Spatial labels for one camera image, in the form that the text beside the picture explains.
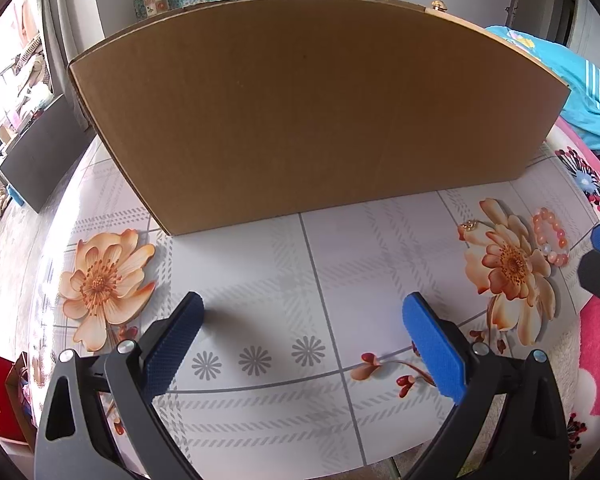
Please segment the cardboard box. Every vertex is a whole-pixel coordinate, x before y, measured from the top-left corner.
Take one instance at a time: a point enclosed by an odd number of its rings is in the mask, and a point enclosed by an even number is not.
[[[172,10],[69,72],[171,235],[517,178],[569,94],[507,41],[397,0]]]
[[[4,387],[7,390],[7,395],[13,408],[13,413],[18,421],[18,426],[22,430],[24,439],[29,445],[29,449],[33,452],[36,450],[36,434],[38,430],[33,426],[29,418],[22,411],[22,406],[18,400],[18,390],[20,388],[20,371],[27,367],[27,353],[22,352],[17,361],[11,367],[11,371],[4,381]]]
[[[0,125],[0,140],[5,144],[8,144],[11,139],[15,136],[15,132],[10,128],[8,123],[5,121]]]

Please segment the cardboard box edge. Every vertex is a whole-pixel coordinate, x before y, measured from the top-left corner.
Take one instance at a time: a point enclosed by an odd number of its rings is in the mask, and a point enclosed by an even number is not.
[[[78,100],[79,100],[79,102],[80,102],[80,104],[82,106],[82,109],[85,111],[85,113],[86,113],[86,115],[88,117],[89,122],[92,124],[92,126],[94,127],[94,130],[96,131],[96,133],[100,137],[101,141],[104,143],[105,147],[108,149],[108,151],[109,151],[109,153],[111,155],[112,160],[114,161],[115,165],[120,170],[120,173],[125,177],[126,182],[129,184],[129,186],[131,187],[131,189],[133,189],[133,191],[135,192],[135,194],[141,200],[142,204],[147,209],[147,211],[152,216],[152,218],[154,218],[154,221],[169,236],[175,236],[175,234],[173,232],[171,232],[170,230],[168,230],[164,226],[164,224],[162,223],[162,221],[157,217],[157,215],[154,214],[154,212],[152,211],[152,208],[148,205],[148,203],[145,200],[145,198],[139,192],[139,190],[137,189],[137,187],[134,185],[133,181],[130,179],[130,177],[128,176],[128,174],[126,173],[126,171],[124,170],[124,168],[122,167],[122,165],[121,165],[120,161],[118,160],[116,154],[111,149],[111,146],[110,146],[108,140],[105,138],[105,136],[103,136],[102,131],[101,131],[101,129],[100,129],[97,121],[93,117],[93,113],[91,112],[90,108],[86,105],[86,103],[85,103],[85,101],[83,99],[80,85],[77,83],[77,81],[75,79],[74,66],[77,63],[80,63],[81,60],[83,60],[84,58],[86,58],[89,54],[92,54],[93,52],[96,52],[100,48],[102,48],[104,46],[107,46],[109,43],[111,43],[111,42],[113,42],[115,40],[118,40],[118,39],[120,39],[120,38],[122,38],[124,36],[127,36],[127,35],[135,32],[136,30],[141,30],[142,28],[151,26],[155,22],[171,19],[171,18],[173,18],[175,16],[179,16],[180,14],[183,14],[184,12],[193,12],[193,11],[196,11],[196,10],[206,9],[207,7],[217,7],[217,6],[227,5],[227,4],[234,4],[236,2],[247,2],[247,1],[252,1],[252,0],[219,0],[219,1],[216,1],[216,2],[202,2],[200,4],[195,4],[194,6],[182,7],[182,8],[179,8],[179,9],[172,9],[172,10],[169,10],[168,12],[164,12],[164,13],[159,14],[157,16],[153,16],[151,18],[146,18],[146,19],[144,19],[144,20],[142,20],[140,22],[137,22],[137,23],[135,23],[135,24],[133,24],[133,25],[131,25],[131,26],[129,26],[129,27],[127,27],[127,28],[125,28],[125,29],[123,29],[123,30],[115,33],[115,34],[113,34],[112,36],[109,36],[108,38],[105,38],[101,42],[99,42],[99,43],[93,45],[92,47],[88,48],[87,50],[85,50],[84,52],[82,52],[81,54],[79,54],[77,57],[75,57],[74,59],[72,59],[70,61],[69,65],[68,65],[67,71],[68,71],[68,75],[69,75],[70,81],[72,83],[72,86],[75,89],[76,95],[77,95]],[[568,98],[568,96],[569,96],[570,89],[569,89],[568,85],[564,82],[563,79],[561,79],[554,72],[552,72],[550,69],[548,69],[544,64],[542,64],[536,58],[534,58],[534,57],[530,56],[529,54],[527,54],[526,52],[524,52],[522,49],[515,48],[512,44],[510,44],[509,42],[507,42],[503,38],[500,38],[499,36],[496,36],[495,34],[492,34],[492,33],[488,32],[488,31],[486,31],[485,29],[479,27],[478,25],[475,25],[474,23],[467,22],[466,20],[463,20],[462,18],[458,18],[457,16],[449,15],[449,14],[446,14],[444,12],[439,12],[437,10],[429,9],[429,8],[426,8],[426,7],[423,7],[423,6],[418,6],[417,4],[411,4],[410,2],[403,2],[401,0],[364,0],[364,1],[373,2],[373,3],[376,3],[376,4],[384,4],[384,5],[388,5],[388,6],[392,6],[392,7],[400,7],[402,9],[412,10],[414,12],[422,12],[424,14],[427,14],[427,15],[431,16],[433,19],[444,19],[444,20],[447,20],[448,22],[451,22],[455,26],[468,28],[468,29],[470,29],[474,33],[481,34],[481,35],[484,35],[484,36],[488,37],[490,40],[496,40],[499,44],[501,44],[503,46],[506,46],[507,48],[513,50],[514,52],[516,52],[520,56],[525,57],[525,59],[527,59],[527,60],[531,61],[532,63],[534,63],[536,67],[541,68],[545,73],[551,75],[553,78],[557,79],[560,83],[562,83],[562,85],[564,86],[564,91],[565,91],[564,101],[566,101],[567,98]]]
[[[18,422],[18,426],[20,427],[22,436],[27,441],[26,444],[29,446],[29,449],[32,452],[35,452],[37,432],[34,431],[34,429],[27,422],[27,419],[22,413],[22,407],[18,400],[18,383],[20,382],[20,378],[17,377],[14,372],[14,370],[18,366],[20,366],[20,368],[27,366],[26,352],[21,352],[18,358],[16,359],[16,362],[14,362],[13,366],[11,367],[11,370],[7,374],[7,378],[4,381],[4,389],[6,390],[7,397],[9,397],[9,400],[11,402],[11,408],[13,409],[13,414],[16,417],[16,421]]]

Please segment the bead bracelet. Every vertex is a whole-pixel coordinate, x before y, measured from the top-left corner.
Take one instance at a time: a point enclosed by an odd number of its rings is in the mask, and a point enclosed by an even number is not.
[[[555,236],[558,239],[558,247],[560,250],[564,250],[565,252],[561,253],[554,251],[554,248],[552,248],[551,244],[547,241],[547,236],[545,234],[547,230],[544,228],[544,224],[551,226],[555,232]],[[569,241],[567,240],[567,235],[564,231],[564,228],[560,225],[560,222],[558,222],[558,219],[555,217],[555,213],[545,207],[542,207],[536,211],[536,214],[534,215],[534,234],[536,236],[536,243],[538,244],[538,247],[550,264],[561,267],[569,261]]]

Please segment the table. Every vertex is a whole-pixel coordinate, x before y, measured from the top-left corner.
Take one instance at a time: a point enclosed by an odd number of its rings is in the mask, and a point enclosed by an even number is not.
[[[144,268],[145,283],[155,281],[155,291],[127,330],[142,333],[167,317],[189,290],[205,300],[201,333],[167,394],[154,399],[165,427],[205,479],[238,472],[259,480],[313,478],[377,462],[430,439],[452,402],[421,381],[405,398],[398,396],[395,381],[409,369],[391,361],[424,366],[400,307],[405,295],[419,290],[471,340],[486,334],[492,295],[478,294],[465,274],[470,245],[458,231],[467,220],[491,221],[480,201],[496,199],[529,229],[535,211],[547,207],[570,240],[569,262],[553,266],[548,277],[556,298],[553,320],[543,317],[537,341],[528,346],[517,327],[493,333],[495,351],[496,340],[504,355],[516,357],[550,348],[590,299],[577,282],[576,267],[590,249],[600,211],[557,156],[555,150],[572,144],[560,124],[513,182],[180,237],[158,227],[94,140],[62,199],[40,263],[29,348],[36,416],[58,354],[64,348],[89,354],[72,339],[79,322],[62,313],[60,274],[73,270],[79,240],[134,229],[138,247],[155,246]],[[103,351],[109,349],[108,343]],[[355,381],[350,372],[365,352],[389,362],[368,380]],[[112,410],[113,430],[120,428],[115,419]],[[131,467],[142,472],[126,435],[113,434]]]
[[[0,171],[18,194],[39,213],[46,200],[91,142],[63,94],[47,106],[13,142]]]

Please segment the silver bolt head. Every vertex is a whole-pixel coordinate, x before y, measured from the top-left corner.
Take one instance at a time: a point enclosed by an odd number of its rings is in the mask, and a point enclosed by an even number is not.
[[[67,348],[66,350],[62,350],[60,352],[58,359],[60,359],[60,362],[62,362],[62,363],[68,363],[71,359],[74,358],[74,354],[75,354],[75,352],[73,350],[71,350],[70,348]]]
[[[472,344],[471,348],[474,351],[474,354],[476,355],[487,355],[490,352],[489,347],[485,345],[485,343],[479,341],[477,343]]]
[[[136,342],[133,339],[125,339],[118,343],[118,352],[121,354],[129,354],[136,347]]]
[[[542,350],[534,350],[534,359],[539,363],[544,363],[547,360],[547,356]]]

